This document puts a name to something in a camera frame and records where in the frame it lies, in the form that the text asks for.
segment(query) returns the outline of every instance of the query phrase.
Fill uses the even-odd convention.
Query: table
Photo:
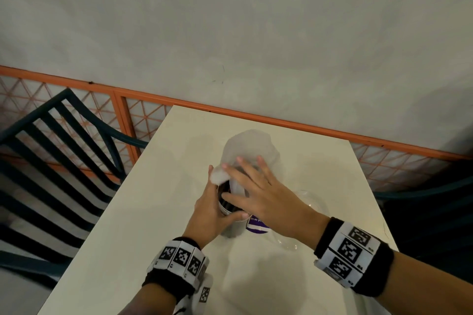
[[[322,197],[331,216],[396,248],[348,141],[174,106],[80,248],[39,315],[116,315],[146,268],[180,236],[227,140],[248,129],[271,135],[283,183]],[[313,265],[308,248],[277,246],[246,231],[204,249],[214,276],[206,314],[360,314],[363,305]]]

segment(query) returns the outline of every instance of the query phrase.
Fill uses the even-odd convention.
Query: plastic bag
[[[220,165],[215,167],[210,174],[210,181],[219,186],[230,180],[230,176],[222,169],[222,163],[228,163],[231,166],[239,167],[237,157],[241,156],[251,163],[253,167],[258,168],[256,157],[261,155],[270,170],[275,173],[276,178],[280,155],[276,147],[271,142],[271,136],[268,133],[259,130],[247,130],[230,138],[223,148]],[[244,194],[245,190],[235,180],[230,180],[230,192],[234,194]]]

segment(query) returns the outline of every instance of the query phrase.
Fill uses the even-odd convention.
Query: wristband
[[[383,292],[394,259],[387,243],[333,217],[314,254],[317,268],[342,286],[369,297]]]
[[[142,286],[158,284],[179,303],[199,289],[208,265],[209,259],[194,240],[179,237],[170,240],[156,255]]]

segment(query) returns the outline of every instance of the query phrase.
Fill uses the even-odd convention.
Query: chair backrest
[[[60,117],[61,121],[67,123],[68,127],[63,127],[56,118]],[[88,129],[83,127],[79,120],[85,119],[95,129],[106,145],[105,149],[101,149],[97,142],[88,133]],[[46,126],[49,129],[47,135],[40,130],[38,124],[41,123],[42,128]],[[73,130],[74,137],[68,130]],[[110,127],[105,122],[95,116],[73,93],[72,90],[66,89],[54,96],[48,102],[39,106],[30,114],[17,121],[7,130],[0,133],[0,145],[8,147],[17,156],[32,165],[42,176],[58,187],[62,192],[66,193],[71,199],[78,203],[87,212],[99,217],[103,213],[103,209],[91,202],[87,197],[80,193],[76,187],[71,185],[65,178],[55,171],[48,163],[46,163],[37,152],[28,147],[19,136],[27,135],[28,139],[39,145],[43,151],[55,159],[56,163],[66,169],[74,178],[79,181],[93,196],[104,203],[109,203],[112,197],[102,191],[96,183],[94,183],[84,172],[70,159],[70,154],[66,154],[56,143],[51,140],[52,135],[61,140],[70,152],[90,170],[97,178],[109,189],[116,191],[120,184],[110,180],[109,176],[104,173],[103,169],[90,156],[103,164],[102,168],[114,175],[120,183],[125,179],[126,172],[120,158],[120,154],[115,145],[114,139],[145,148],[147,142],[131,138]],[[23,188],[27,193],[47,205],[56,213],[66,218],[78,228],[91,231],[94,223],[84,219],[78,215],[64,203],[59,201],[46,189],[41,187],[37,182],[33,181],[29,176],[24,174],[17,167],[0,157],[0,173],[9,178],[17,186]],[[79,248],[84,242],[83,239],[70,234],[67,230],[61,228],[51,220],[34,211],[27,205],[21,203],[14,196],[0,191],[0,206],[3,206],[11,213],[26,220],[28,223],[38,227],[42,231],[50,234],[56,239],[62,241],[69,246]],[[65,266],[71,261],[70,256],[66,256],[44,246],[37,240],[31,239],[20,232],[8,227],[6,224],[0,225],[0,239],[9,243],[23,251],[33,254],[44,259],[43,265],[40,266],[41,260],[31,259],[24,256],[12,255],[10,253],[0,251],[0,266],[16,271],[17,273],[29,273],[44,275],[45,270],[52,271],[50,275],[57,275],[59,272],[57,267],[49,263],[61,264]]]

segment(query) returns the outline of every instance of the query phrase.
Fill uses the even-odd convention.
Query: white wall
[[[473,0],[0,0],[0,64],[435,149],[473,134]]]

